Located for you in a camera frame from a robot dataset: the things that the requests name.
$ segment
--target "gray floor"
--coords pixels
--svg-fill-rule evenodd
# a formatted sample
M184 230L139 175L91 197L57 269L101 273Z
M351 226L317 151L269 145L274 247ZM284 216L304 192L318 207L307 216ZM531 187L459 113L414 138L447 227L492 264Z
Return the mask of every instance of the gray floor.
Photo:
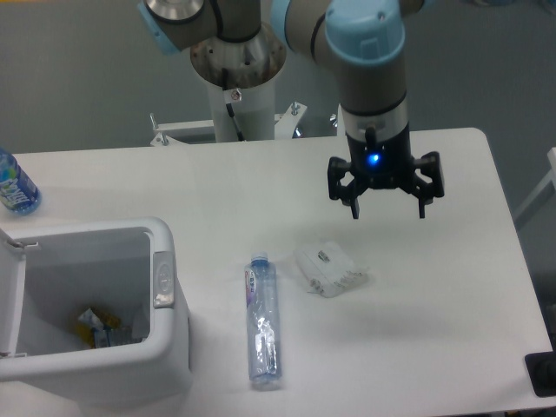
M188 54L161 56L135 5L0 3L3 146L13 152L146 146L150 112L158 122L209 118ZM439 0L407 20L412 129L482 129L510 209L549 170L546 153L556 146L555 50L556 17L534 0L500 8ZM293 100L309 106L311 120L326 123L337 105L333 80L290 56L278 110ZM552 201L520 233L539 296L548 301L556 301L555 209Z

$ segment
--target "light blue joint cap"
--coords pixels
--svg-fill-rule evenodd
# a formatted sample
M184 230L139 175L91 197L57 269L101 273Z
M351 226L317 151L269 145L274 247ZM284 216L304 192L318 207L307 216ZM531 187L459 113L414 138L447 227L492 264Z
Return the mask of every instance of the light blue joint cap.
M428 9L429 7L434 5L435 3L436 3L436 0L425 0L423 2L423 7L420 8L420 11L423 11L424 9Z
M274 0L270 10L272 29L284 45L288 45L288 39L286 38L286 16L288 15L289 1Z
M376 67L396 58L406 32L398 0L333 0L326 14L326 36L340 58Z
M149 11L147 10L147 6L145 3L139 2L137 5L137 9L139 13L141 13L142 20L147 24L147 28L149 29L150 34L156 41L158 48L162 51L164 55L174 55L178 53L180 50L176 48L176 46L169 40L166 34L158 27L156 24L156 20L151 16Z

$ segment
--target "plastic water bottle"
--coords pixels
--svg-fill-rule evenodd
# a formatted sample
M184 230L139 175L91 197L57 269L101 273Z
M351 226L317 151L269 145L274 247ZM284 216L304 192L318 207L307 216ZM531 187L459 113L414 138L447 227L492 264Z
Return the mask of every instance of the plastic water bottle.
M267 384L281 377L280 316L276 266L265 252L245 267L249 379Z
M8 210L28 215L41 203L41 193L10 153L0 148L0 201Z

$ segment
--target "blue led light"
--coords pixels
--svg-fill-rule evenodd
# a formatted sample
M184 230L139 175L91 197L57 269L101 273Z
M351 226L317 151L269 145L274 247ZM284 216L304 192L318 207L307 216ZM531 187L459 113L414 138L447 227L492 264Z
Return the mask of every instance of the blue led light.
M381 161L380 154L371 154L367 157L367 162L371 167L378 165L380 161Z

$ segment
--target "white trash bin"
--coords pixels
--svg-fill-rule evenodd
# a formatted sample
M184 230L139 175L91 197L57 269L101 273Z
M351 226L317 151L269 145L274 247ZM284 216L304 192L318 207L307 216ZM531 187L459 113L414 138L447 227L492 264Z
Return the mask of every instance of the white trash bin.
M121 318L142 341L88 347L74 329L91 306ZM191 384L188 319L172 234L159 219L10 236L0 229L0 381L89 405L183 393Z

